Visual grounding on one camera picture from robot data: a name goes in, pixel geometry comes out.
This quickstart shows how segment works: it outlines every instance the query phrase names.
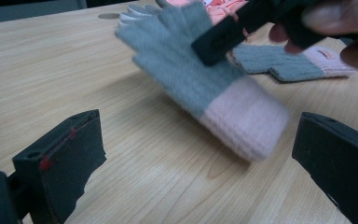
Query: knitted fabric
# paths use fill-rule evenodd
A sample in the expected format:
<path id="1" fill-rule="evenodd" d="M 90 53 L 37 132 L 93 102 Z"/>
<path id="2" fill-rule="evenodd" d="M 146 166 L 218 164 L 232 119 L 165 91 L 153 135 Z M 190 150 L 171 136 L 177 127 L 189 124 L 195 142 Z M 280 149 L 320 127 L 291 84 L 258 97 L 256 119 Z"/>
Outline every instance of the knitted fabric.
<path id="1" fill-rule="evenodd" d="M 191 43 L 212 27 L 202 3 L 166 7 L 116 31 L 133 60 L 240 157 L 267 158 L 288 120 L 283 105 L 229 61 L 206 67 Z"/>
<path id="2" fill-rule="evenodd" d="M 322 47 L 311 47 L 293 55 L 285 53 L 282 46 L 239 45 L 233 56 L 249 74 L 270 73 L 284 82 L 348 77 L 356 72 L 337 53 Z"/>

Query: black plastic object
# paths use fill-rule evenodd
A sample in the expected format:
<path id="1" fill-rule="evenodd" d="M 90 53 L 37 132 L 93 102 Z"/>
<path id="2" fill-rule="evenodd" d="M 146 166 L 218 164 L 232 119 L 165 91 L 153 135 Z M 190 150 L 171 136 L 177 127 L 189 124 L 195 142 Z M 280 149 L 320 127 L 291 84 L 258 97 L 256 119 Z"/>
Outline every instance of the black plastic object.
<path id="1" fill-rule="evenodd" d="M 212 66 L 225 59 L 229 50 L 245 40 L 243 29 L 250 34 L 268 22 L 281 22 L 293 43 L 306 49 L 327 37 L 313 32 L 301 22 L 306 7 L 321 1 L 251 0 L 236 11 L 237 20 L 226 17 L 197 38 L 191 47 L 205 65 Z"/>
<path id="2" fill-rule="evenodd" d="M 352 223 L 358 223 L 358 132 L 325 116 L 303 113 L 292 156 Z"/>
<path id="3" fill-rule="evenodd" d="M 0 172 L 0 223 L 63 223 L 106 157 L 98 110 L 59 124 L 13 158 L 16 172 Z"/>

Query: black clamp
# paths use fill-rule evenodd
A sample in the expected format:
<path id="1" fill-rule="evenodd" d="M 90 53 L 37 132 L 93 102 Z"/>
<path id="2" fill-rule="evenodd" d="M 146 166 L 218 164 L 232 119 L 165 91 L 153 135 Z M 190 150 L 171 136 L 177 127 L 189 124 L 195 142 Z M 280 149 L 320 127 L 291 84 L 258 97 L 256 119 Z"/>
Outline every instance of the black clamp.
<path id="1" fill-rule="evenodd" d="M 358 223 L 358 132 L 334 119 L 303 113 L 292 157 L 339 211 Z"/>
<path id="2" fill-rule="evenodd" d="M 63 223 L 106 157 L 98 110 L 66 119 L 13 158 L 16 172 L 0 172 L 0 224 Z"/>

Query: glove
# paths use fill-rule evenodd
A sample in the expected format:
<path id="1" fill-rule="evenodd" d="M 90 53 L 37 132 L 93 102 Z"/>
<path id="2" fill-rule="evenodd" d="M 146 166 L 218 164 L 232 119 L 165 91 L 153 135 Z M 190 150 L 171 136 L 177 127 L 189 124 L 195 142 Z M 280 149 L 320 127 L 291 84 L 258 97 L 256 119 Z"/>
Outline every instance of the glove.
<path id="1" fill-rule="evenodd" d="M 275 148 L 288 112 L 229 61 L 206 67 L 191 43 L 212 27 L 202 3 L 165 7 L 116 31 L 136 51 L 133 60 L 223 143 L 248 161 Z"/>

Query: table surface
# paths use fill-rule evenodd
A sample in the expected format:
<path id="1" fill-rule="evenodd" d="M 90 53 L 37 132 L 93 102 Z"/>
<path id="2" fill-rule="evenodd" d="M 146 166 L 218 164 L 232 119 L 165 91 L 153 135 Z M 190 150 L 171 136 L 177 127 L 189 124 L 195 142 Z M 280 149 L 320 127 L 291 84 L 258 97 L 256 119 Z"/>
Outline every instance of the table surface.
<path id="1" fill-rule="evenodd" d="M 14 172 L 11 158 L 64 119 L 99 109 L 107 161 L 66 223 L 350 223 L 291 151 L 303 111 L 358 130 L 358 73 L 292 84 L 253 76 L 291 120 L 271 158 L 250 163 L 134 65 L 117 19 L 99 18 L 126 6 L 0 23 L 1 171 Z M 250 44 L 269 44 L 267 33 Z"/>

